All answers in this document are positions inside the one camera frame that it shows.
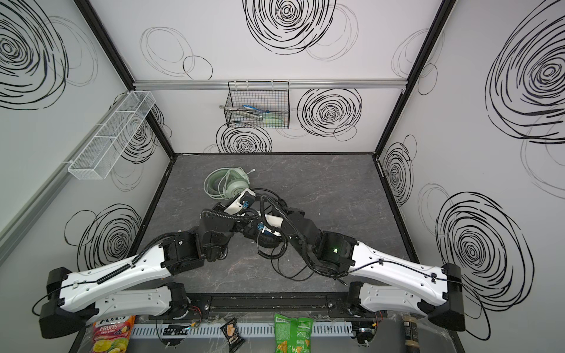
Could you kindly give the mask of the black headphones with cable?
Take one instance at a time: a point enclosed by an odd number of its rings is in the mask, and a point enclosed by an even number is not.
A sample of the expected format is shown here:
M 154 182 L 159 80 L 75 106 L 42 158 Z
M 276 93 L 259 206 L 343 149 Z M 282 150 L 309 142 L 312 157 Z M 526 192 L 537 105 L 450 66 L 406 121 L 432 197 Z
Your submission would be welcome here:
M 276 193 L 266 189 L 266 188 L 256 188 L 254 189 L 256 193 L 256 202 L 259 204 L 259 210 L 251 209 L 251 207 L 246 211 L 253 216 L 249 225 L 255 223 L 253 226 L 252 234 L 255 237 L 255 242 L 257 245 L 257 254 L 266 260 L 269 260 L 273 270 L 279 274 L 281 277 L 292 280 L 294 282 L 304 282 L 310 279 L 314 274 L 320 276 L 328 276 L 327 272 L 317 269 L 310 257 L 308 256 L 308 248 L 303 244 L 303 248 L 300 255 L 303 257 L 305 262 L 305 267 L 298 271 L 296 274 L 287 276 L 280 269 L 280 259 L 290 245 L 289 239 L 282 232 L 282 229 L 278 229 L 282 235 L 277 237 L 269 233 L 261 233 L 257 229 L 257 225 L 260 222 L 260 215 L 264 218 L 266 215 L 272 216 L 283 216 L 291 212 L 284 199 L 281 199 Z

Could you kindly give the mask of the mint green headphones with cable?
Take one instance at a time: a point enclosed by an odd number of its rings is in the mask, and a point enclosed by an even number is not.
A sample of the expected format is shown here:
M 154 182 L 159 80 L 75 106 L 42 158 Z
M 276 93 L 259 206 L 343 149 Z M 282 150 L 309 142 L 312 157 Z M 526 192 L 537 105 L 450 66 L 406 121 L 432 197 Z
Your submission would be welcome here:
M 241 167 L 216 169 L 205 178 L 203 190 L 214 200 L 237 197 L 250 187 L 249 175 L 253 172 L 255 169 L 245 171 Z

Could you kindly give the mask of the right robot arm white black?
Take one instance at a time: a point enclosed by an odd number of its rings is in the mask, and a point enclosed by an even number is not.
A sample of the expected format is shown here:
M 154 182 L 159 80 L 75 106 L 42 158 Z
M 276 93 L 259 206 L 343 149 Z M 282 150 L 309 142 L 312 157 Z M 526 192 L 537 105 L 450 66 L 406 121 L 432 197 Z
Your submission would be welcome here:
M 310 219 L 295 212 L 265 216 L 266 226 L 275 229 L 300 254 L 314 273 L 333 279 L 358 276 L 382 282 L 395 292 L 390 299 L 370 290 L 361 307 L 374 311 L 381 302 L 387 310 L 407 310 L 445 329 L 463 332 L 466 319 L 461 269 L 453 263 L 425 266 L 380 252 L 350 236 L 321 231 Z

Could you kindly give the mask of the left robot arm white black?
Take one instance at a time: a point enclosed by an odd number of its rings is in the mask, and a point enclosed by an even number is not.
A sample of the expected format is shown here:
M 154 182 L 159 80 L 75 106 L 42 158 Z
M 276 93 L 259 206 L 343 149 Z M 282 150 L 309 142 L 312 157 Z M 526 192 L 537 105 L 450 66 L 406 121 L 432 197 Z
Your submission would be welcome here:
M 49 272 L 38 316 L 41 336 L 62 338 L 105 319 L 140 314 L 178 318 L 189 310 L 179 283 L 138 290 L 137 285 L 166 279 L 220 260 L 236 232 L 260 218 L 248 207 L 205 209 L 198 226 L 157 236 L 138 254 L 96 269 Z

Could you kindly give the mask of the small dark snack packet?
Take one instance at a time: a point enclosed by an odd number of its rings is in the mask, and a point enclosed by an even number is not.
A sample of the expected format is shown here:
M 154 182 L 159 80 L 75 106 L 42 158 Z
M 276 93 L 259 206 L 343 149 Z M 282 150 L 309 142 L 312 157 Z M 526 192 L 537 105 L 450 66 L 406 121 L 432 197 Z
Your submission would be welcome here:
M 223 324 L 220 330 L 227 340 L 230 353 L 237 352 L 246 341 L 239 332 L 237 318 L 232 318 Z

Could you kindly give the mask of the green chips bag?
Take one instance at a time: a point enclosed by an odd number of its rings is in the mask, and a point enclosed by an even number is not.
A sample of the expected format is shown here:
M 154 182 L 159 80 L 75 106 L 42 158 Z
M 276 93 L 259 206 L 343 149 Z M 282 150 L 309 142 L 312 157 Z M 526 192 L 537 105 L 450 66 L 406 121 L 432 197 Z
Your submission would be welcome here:
M 276 353 L 310 353 L 314 320 L 275 314 Z

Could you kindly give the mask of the green blue items in basket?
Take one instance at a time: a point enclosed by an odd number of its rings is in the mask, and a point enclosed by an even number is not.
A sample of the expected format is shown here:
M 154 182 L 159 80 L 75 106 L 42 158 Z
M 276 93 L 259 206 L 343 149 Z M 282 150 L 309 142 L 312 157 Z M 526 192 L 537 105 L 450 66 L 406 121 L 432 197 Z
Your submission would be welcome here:
M 284 127 L 285 117 L 269 110 L 261 110 L 253 106 L 228 107 L 219 105 L 219 109 L 227 114 L 227 123 L 256 124 L 263 127 Z

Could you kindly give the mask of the Fox's fruits candy bag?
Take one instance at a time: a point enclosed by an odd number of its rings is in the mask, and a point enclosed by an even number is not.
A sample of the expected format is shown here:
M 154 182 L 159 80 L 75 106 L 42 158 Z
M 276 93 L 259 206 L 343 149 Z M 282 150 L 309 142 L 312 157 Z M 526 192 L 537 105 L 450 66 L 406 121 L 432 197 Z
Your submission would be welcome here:
M 91 352 L 125 353 L 134 323 L 135 316 L 122 316 L 94 323 Z

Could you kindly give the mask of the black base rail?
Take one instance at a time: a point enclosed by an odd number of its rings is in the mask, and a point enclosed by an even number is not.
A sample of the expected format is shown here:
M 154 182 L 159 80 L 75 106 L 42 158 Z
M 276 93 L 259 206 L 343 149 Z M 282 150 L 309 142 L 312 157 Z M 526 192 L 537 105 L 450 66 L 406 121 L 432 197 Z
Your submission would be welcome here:
M 121 291 L 107 295 L 77 314 L 89 322 L 116 316 L 150 315 L 158 318 L 181 318 L 189 310 L 210 312 L 252 311 L 325 311 L 331 317 L 367 317 L 372 312 L 394 310 L 432 317 L 450 307 L 443 293 L 441 304 L 433 304 L 407 291 L 390 286 L 374 286 L 353 282 L 347 292 L 282 293 L 282 294 L 187 294 L 183 287 Z

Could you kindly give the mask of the white mesh wall shelf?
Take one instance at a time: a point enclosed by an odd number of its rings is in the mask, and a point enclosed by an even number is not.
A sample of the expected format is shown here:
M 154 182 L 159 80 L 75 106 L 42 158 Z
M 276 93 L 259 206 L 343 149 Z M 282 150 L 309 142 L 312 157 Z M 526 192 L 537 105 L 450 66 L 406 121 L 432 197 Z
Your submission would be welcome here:
M 68 167 L 78 180 L 106 179 L 120 160 L 146 162 L 156 144 L 147 116 L 155 105 L 149 91 L 130 91 L 110 108 L 96 133 Z

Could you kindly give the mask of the aluminium wall rail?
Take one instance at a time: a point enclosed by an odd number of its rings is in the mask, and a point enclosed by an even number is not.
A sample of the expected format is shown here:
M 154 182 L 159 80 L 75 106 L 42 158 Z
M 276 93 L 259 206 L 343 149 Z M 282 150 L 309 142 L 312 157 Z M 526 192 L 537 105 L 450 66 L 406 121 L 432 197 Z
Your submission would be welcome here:
M 133 86 L 142 91 L 194 91 L 224 89 L 321 89 L 321 88 L 356 88 L 356 89 L 404 89 L 406 79 L 210 79 L 210 80 L 145 80 L 136 81 Z

